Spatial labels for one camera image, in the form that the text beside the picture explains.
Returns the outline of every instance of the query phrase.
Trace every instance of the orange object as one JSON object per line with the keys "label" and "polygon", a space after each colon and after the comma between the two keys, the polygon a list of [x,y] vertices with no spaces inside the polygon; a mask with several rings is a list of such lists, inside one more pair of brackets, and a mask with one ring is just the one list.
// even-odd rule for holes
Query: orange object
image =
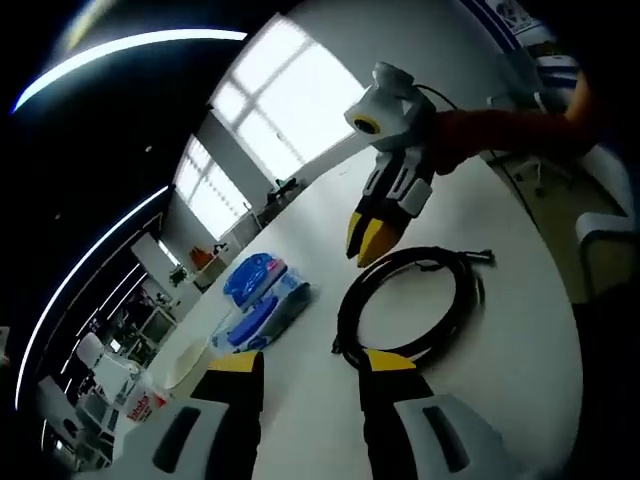
{"label": "orange object", "polygon": [[193,247],[191,252],[189,252],[189,256],[198,270],[202,270],[207,263],[213,260],[213,253],[206,252],[198,247]]}

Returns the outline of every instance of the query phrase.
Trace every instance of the coiled cable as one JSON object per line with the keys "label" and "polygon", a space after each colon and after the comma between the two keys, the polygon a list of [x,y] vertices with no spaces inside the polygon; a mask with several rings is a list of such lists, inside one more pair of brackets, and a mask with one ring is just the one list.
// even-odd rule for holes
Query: coiled cable
{"label": "coiled cable", "polygon": [[[431,264],[425,266],[419,263],[424,261],[430,261]],[[413,247],[380,258],[362,272],[347,290],[338,312],[338,334],[332,352],[341,353],[358,370],[369,368],[364,352],[366,347],[358,340],[360,314],[369,298],[392,274],[410,265],[417,265],[422,271],[448,268],[453,274],[456,291],[447,313],[421,337],[406,345],[383,350],[402,355],[417,366],[423,366],[440,347],[448,344],[473,309],[479,303],[484,303],[482,282],[474,272],[472,263],[493,265],[493,252],[453,252],[440,247]]]}

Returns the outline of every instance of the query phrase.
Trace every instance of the wall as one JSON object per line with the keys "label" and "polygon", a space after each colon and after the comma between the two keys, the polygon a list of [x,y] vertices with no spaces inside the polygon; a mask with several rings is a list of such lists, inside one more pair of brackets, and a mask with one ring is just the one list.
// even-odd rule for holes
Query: wall
{"label": "wall", "polygon": [[500,50],[458,1],[310,0],[288,16],[363,85],[371,83],[375,63],[385,61],[462,108],[484,108],[488,96],[502,91]]}
{"label": "wall", "polygon": [[140,260],[142,267],[171,298],[177,298],[179,290],[169,280],[175,266],[169,257],[160,249],[158,242],[145,233],[131,247],[133,254]]}
{"label": "wall", "polygon": [[193,247],[213,250],[216,239],[198,220],[187,204],[174,192],[162,225],[160,239],[189,271],[195,271],[189,252]]}
{"label": "wall", "polygon": [[213,113],[207,114],[196,137],[253,208],[267,204],[273,185]]}
{"label": "wall", "polygon": [[144,279],[142,284],[140,285],[142,289],[147,292],[151,298],[155,300],[156,294],[160,293],[163,296],[167,295],[167,292],[164,291],[162,287],[156,282],[153,278],[147,277]]}
{"label": "wall", "polygon": [[244,248],[251,243],[258,233],[260,233],[260,227],[255,217],[251,214],[246,214],[229,234],[225,235],[223,241],[228,242],[230,245],[235,243],[239,248]]}

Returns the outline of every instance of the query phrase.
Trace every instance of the table surface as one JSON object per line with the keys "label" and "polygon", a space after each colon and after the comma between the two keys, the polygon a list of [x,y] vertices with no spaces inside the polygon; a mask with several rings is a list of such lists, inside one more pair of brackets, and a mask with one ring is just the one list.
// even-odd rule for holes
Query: table surface
{"label": "table surface", "polygon": [[[149,367],[162,382],[177,357],[216,328],[229,311],[222,285],[248,255],[273,253],[309,280],[313,303],[264,352],[254,479],[371,477],[358,375],[330,351],[340,303],[359,273],[344,254],[347,224],[374,157],[367,148],[307,188],[209,288]],[[554,472],[570,454],[582,398],[578,334],[555,263],[524,209],[481,159],[436,177],[433,189],[397,248],[490,248],[497,265],[477,267],[484,309],[423,375],[435,393],[452,393],[482,415],[518,460]],[[414,339],[442,317],[453,289],[448,271],[415,269],[391,278],[363,312],[362,343],[389,348]],[[130,428],[118,426],[116,450]]]}

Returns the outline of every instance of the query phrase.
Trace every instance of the bottle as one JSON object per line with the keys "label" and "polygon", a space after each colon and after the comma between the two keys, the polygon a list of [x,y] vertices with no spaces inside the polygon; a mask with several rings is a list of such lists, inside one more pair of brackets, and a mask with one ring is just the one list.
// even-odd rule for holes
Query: bottle
{"label": "bottle", "polygon": [[153,383],[151,375],[133,360],[106,351],[94,333],[76,349],[78,358],[93,371],[107,401],[134,422],[144,422],[170,396]]}

